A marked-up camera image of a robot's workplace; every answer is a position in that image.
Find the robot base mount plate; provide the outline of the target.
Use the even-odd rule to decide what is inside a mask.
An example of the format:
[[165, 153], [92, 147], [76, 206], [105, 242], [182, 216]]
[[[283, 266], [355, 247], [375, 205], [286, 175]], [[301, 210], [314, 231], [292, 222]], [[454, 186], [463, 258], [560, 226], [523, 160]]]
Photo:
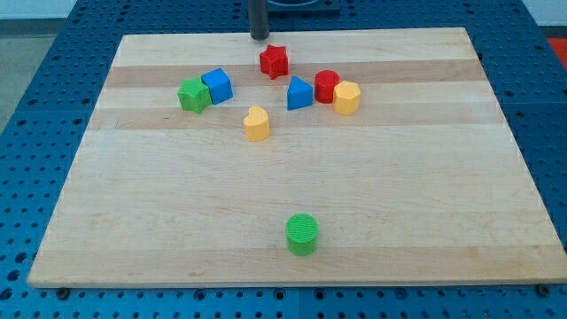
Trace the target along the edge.
[[340, 12], [341, 0], [267, 0], [270, 13]]

